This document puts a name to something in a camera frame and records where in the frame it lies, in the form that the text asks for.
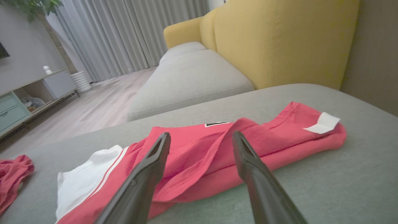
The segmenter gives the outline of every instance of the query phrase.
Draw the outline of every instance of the red cloth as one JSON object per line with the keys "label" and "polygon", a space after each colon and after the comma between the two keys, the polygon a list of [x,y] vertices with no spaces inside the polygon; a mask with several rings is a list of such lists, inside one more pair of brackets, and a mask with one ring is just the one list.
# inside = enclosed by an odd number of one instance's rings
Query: red cloth
{"label": "red cloth", "polygon": [[0,216],[14,202],[24,177],[34,170],[35,166],[27,155],[14,160],[0,160]]}
{"label": "red cloth", "polygon": [[274,120],[263,125],[241,118],[235,123],[210,126],[154,127],[147,138],[128,147],[102,188],[63,216],[58,224],[94,223],[163,132],[171,135],[170,153],[163,179],[155,189],[149,218],[175,203],[207,198],[243,183],[236,170],[232,148],[235,131],[246,136],[270,170],[323,150],[340,148],[346,138],[341,124],[325,134],[303,130],[316,124],[319,116],[320,112],[292,102]]}

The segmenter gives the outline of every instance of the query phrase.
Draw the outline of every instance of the yellow sofa back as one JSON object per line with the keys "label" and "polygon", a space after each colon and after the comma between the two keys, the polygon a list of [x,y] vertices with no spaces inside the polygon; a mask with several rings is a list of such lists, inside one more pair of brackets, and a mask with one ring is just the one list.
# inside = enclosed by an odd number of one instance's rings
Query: yellow sofa back
{"label": "yellow sofa back", "polygon": [[200,41],[257,89],[291,83],[340,89],[358,6],[359,0],[229,0],[164,34],[169,48]]}

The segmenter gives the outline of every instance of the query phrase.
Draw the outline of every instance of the clothing tag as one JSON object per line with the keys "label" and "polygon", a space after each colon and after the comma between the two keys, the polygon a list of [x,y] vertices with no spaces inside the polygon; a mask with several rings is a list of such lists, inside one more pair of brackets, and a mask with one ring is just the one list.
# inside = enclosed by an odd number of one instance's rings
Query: clothing tag
{"label": "clothing tag", "polygon": [[337,123],[339,123],[339,121],[340,118],[334,117],[326,112],[323,112],[321,116],[319,116],[318,121],[315,125],[303,129],[309,132],[323,134],[333,130],[336,127]]}

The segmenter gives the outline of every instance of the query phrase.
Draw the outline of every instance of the white vase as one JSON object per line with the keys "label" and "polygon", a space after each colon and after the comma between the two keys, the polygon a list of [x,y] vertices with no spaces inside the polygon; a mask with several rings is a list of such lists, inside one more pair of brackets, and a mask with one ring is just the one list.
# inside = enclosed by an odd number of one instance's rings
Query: white vase
{"label": "white vase", "polygon": [[76,83],[77,92],[82,93],[89,91],[92,87],[90,83],[88,83],[86,76],[83,71],[70,75],[73,81]]}

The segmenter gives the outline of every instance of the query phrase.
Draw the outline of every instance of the sofa armrest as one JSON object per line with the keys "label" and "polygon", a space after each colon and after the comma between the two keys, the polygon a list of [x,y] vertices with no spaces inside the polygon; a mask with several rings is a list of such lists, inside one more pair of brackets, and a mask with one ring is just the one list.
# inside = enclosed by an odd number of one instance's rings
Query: sofa armrest
{"label": "sofa armrest", "polygon": [[183,43],[195,41],[202,43],[199,26],[202,18],[199,17],[166,27],[164,29],[164,39],[166,40],[167,48],[170,49]]}

